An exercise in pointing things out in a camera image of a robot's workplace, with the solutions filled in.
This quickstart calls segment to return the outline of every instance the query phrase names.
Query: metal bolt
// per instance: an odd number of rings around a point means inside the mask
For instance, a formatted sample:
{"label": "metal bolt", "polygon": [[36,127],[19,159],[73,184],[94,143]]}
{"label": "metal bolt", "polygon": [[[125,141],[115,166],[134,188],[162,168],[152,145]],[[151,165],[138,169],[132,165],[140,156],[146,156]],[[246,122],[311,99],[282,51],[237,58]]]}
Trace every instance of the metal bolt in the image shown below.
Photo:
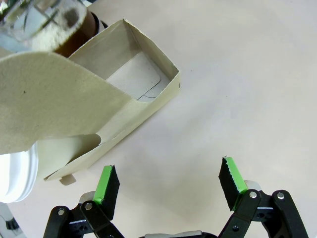
{"label": "metal bolt", "polygon": [[89,202],[89,203],[86,203],[86,205],[85,205],[85,209],[86,210],[90,210],[90,209],[92,209],[93,208],[93,205]]}
{"label": "metal bolt", "polygon": [[283,193],[281,193],[281,192],[279,192],[278,194],[277,194],[277,198],[278,199],[284,199],[284,194]]}
{"label": "metal bolt", "polygon": [[256,198],[257,197],[257,193],[256,192],[250,192],[249,196],[251,198]]}
{"label": "metal bolt", "polygon": [[58,214],[61,216],[61,215],[63,215],[64,214],[64,209],[60,209],[59,211],[58,211]]}

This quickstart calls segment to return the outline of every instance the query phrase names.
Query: box flap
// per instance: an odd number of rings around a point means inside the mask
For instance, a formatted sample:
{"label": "box flap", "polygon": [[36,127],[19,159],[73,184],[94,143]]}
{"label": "box flap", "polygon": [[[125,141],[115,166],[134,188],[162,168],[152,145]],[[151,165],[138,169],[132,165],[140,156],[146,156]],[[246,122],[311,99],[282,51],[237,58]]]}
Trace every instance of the box flap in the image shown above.
{"label": "box flap", "polygon": [[131,97],[54,53],[0,59],[0,153],[28,150],[35,141],[94,134]]}

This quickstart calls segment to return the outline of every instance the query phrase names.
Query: white paper plate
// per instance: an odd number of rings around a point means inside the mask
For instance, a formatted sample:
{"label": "white paper plate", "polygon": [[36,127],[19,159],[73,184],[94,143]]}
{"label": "white paper plate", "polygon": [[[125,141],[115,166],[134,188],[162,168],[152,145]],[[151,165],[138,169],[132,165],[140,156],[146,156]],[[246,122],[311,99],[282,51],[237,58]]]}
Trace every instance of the white paper plate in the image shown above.
{"label": "white paper plate", "polygon": [[38,163],[37,143],[25,152],[0,155],[0,202],[18,202],[29,195]]}

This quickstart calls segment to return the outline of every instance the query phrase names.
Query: brown jar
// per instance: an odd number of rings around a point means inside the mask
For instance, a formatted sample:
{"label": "brown jar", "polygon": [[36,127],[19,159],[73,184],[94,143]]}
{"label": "brown jar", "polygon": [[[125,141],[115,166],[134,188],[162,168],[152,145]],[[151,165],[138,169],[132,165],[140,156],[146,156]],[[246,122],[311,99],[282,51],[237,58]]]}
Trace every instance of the brown jar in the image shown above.
{"label": "brown jar", "polygon": [[96,16],[78,0],[2,1],[0,29],[33,51],[69,57],[99,30]]}

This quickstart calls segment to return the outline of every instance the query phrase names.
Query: cardboard box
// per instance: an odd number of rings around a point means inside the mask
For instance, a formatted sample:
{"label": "cardboard box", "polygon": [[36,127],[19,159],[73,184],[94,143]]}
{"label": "cardboard box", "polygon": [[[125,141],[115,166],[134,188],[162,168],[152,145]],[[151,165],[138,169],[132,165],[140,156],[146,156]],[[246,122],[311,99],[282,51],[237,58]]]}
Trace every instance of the cardboard box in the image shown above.
{"label": "cardboard box", "polygon": [[179,91],[179,70],[148,37],[118,21],[69,59],[0,59],[0,153],[38,143],[39,179],[96,162]]}

